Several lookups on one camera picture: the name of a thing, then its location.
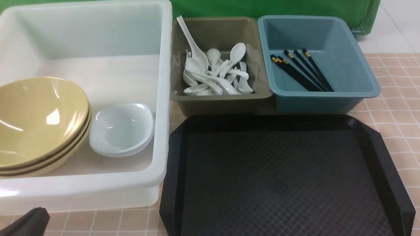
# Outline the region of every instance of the black serving tray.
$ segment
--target black serving tray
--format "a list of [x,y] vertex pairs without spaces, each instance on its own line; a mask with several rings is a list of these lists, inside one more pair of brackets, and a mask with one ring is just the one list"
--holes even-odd
[[169,139],[169,236],[409,236],[381,135],[347,115],[212,115]]

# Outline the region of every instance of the black chopstick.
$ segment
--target black chopstick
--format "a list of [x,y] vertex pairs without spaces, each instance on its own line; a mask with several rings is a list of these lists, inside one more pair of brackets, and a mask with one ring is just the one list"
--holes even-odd
[[302,73],[300,73],[295,67],[293,67],[292,65],[289,64],[288,61],[286,61],[285,59],[283,59],[281,56],[277,56],[278,59],[282,60],[287,67],[290,68],[290,70],[292,70],[297,76],[301,77],[303,80],[305,80],[307,83],[311,84],[315,90],[317,92],[322,92],[322,89],[318,88],[314,83],[312,83],[308,78],[306,78],[304,75],[302,75]]
[[312,72],[312,75],[314,75],[315,77],[319,77],[318,73],[312,68],[312,66],[309,65],[309,63],[305,60],[305,58],[302,57],[302,55],[300,55],[300,53],[297,50],[293,52],[303,62],[303,64],[305,64],[306,68],[308,68]]
[[302,52],[305,54],[305,56],[308,58],[308,60],[311,62],[315,70],[318,72],[319,79],[321,83],[327,88],[330,92],[334,92],[334,89],[331,87],[331,85],[328,83],[327,79],[325,78],[324,74],[322,74],[319,67],[316,65],[315,61],[312,59],[311,55],[306,49],[302,49]]
[[280,59],[278,59],[275,55],[271,55],[271,60],[280,67],[284,72],[286,72],[291,78],[296,80],[300,85],[302,85],[306,90],[310,92],[316,92],[314,86],[311,86],[311,84],[308,84],[305,80],[300,78],[298,75],[296,75],[292,70],[290,70],[289,67]]
[[290,58],[296,65],[297,65],[297,67],[299,67],[299,69],[301,69],[311,80],[312,80],[312,82],[313,83],[315,83],[322,91],[324,91],[324,92],[328,92],[328,89],[326,89],[322,84],[320,84],[319,82],[318,82],[318,80],[317,79],[315,79],[312,75],[311,75],[311,73],[309,73],[306,69],[305,69],[305,67],[303,67],[300,63],[299,63],[299,61],[297,61],[296,60],[296,58],[294,58],[294,56],[289,52],[289,51],[287,51],[287,50],[284,50],[284,54],[288,57],[288,58]]

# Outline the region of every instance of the plastic bin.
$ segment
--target plastic bin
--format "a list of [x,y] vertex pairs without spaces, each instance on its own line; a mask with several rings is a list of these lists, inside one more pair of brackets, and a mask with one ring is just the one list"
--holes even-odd
[[222,60],[229,58],[232,47],[242,42],[247,47],[243,59],[249,71],[249,85],[254,94],[220,96],[186,96],[183,91],[188,85],[182,79],[186,60],[185,50],[191,51],[177,21],[173,22],[171,100],[178,102],[185,116],[212,114],[253,113],[263,106],[270,91],[261,52],[257,21],[248,17],[185,18],[197,46],[204,52],[219,49]]
[[94,113],[141,102],[156,117],[154,141],[132,157],[101,156],[87,141],[45,176],[1,179],[0,215],[39,206],[48,212],[142,207],[158,200],[168,155],[171,29],[168,0],[28,5],[0,16],[0,86],[58,77],[83,88]]
[[[278,112],[345,114],[364,98],[380,94],[381,87],[343,20],[326,16],[263,16],[258,19],[258,28]],[[270,54],[287,58],[285,49],[293,52],[302,48],[309,51],[335,92],[308,92],[270,59]]]

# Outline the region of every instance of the green backdrop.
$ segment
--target green backdrop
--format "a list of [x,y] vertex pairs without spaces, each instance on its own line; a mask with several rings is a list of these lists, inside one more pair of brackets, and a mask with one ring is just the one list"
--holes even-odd
[[[0,0],[0,9],[38,3],[80,0]],[[171,0],[174,18],[199,16],[314,15],[336,16],[349,28],[370,33],[380,0]]]

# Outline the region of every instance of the blue plastic bin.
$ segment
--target blue plastic bin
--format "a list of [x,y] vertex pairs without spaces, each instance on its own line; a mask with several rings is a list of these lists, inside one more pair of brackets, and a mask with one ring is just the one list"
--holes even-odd
[[[381,87],[343,20],[327,16],[263,16],[258,19],[258,28],[278,112],[346,114],[364,98],[380,94]],[[271,61],[270,54],[275,54],[298,69],[283,51],[287,49],[294,55],[293,50],[301,52],[302,48],[308,50],[335,92],[309,92]]]

